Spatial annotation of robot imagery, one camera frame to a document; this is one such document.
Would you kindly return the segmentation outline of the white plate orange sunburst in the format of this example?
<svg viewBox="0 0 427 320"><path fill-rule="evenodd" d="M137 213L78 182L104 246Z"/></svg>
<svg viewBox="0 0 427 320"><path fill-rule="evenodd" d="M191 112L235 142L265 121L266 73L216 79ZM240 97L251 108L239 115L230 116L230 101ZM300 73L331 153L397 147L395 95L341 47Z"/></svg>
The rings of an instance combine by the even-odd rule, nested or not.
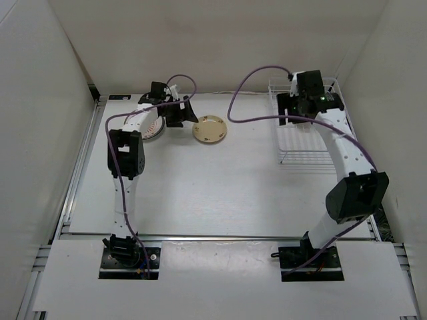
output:
<svg viewBox="0 0 427 320"><path fill-rule="evenodd" d="M157 137L164 129L165 121L163 117L157 118L142 135L143 140L150 140Z"/></svg>

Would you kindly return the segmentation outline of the beige plate front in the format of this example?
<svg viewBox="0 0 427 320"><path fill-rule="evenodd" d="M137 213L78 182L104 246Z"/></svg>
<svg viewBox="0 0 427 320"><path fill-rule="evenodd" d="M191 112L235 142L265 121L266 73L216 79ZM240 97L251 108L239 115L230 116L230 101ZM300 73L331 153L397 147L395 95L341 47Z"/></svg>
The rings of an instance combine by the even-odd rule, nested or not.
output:
<svg viewBox="0 0 427 320"><path fill-rule="evenodd" d="M226 122L215 115L204 115L193 124L193 136L201 143L215 144L222 141L228 132Z"/></svg>

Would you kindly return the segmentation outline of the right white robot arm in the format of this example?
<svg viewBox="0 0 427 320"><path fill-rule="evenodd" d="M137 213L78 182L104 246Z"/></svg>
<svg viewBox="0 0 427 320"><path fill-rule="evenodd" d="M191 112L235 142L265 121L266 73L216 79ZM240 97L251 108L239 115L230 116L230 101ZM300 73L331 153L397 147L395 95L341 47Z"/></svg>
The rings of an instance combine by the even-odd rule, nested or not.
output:
<svg viewBox="0 0 427 320"><path fill-rule="evenodd" d="M301 243L300 260L313 267L332 245L380 207L389 178L377 171L365 148L356 140L340 94L328 92L320 71L288 76L288 93L278 96L280 125L310 123L319 133L336 170L337 183L326 195L326 213Z"/></svg>

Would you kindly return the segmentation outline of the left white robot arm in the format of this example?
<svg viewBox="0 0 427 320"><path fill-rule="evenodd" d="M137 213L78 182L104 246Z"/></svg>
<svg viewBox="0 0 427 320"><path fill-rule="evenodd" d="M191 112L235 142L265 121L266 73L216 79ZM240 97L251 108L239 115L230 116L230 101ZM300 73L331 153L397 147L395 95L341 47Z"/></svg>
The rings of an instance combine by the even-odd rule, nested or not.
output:
<svg viewBox="0 0 427 320"><path fill-rule="evenodd" d="M167 127L183 127L183 122L197 123L191 107L191 95L182 99L175 85L152 82L151 91L141 96L136 109L109 117L105 122L107 166L115 188L113 231L103 242L110 255L126 267L147 260L147 251L131 226L134 218L135 192L145 169L143 134L156 120Z"/></svg>

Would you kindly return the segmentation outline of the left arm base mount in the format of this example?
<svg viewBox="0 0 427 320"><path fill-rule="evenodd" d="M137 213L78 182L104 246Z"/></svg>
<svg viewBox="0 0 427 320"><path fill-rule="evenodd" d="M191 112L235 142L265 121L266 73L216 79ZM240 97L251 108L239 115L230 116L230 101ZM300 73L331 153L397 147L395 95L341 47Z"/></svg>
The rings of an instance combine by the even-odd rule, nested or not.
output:
<svg viewBox="0 0 427 320"><path fill-rule="evenodd" d="M161 247L146 248L149 260L143 251L131 262L120 262L113 257L107 247L103 248L99 268L99 279L117 280L158 280L161 261Z"/></svg>

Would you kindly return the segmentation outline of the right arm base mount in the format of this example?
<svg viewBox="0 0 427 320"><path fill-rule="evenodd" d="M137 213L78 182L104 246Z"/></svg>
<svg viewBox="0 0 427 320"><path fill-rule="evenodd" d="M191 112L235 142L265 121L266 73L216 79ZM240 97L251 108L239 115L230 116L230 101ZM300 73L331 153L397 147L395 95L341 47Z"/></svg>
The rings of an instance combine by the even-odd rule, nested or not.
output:
<svg viewBox="0 0 427 320"><path fill-rule="evenodd" d="M344 274L336 246L327 248L313 261L291 273L291 270L304 264L308 258L300 252L300 247L279 247L270 255L278 259L282 282L332 282L343 281Z"/></svg>

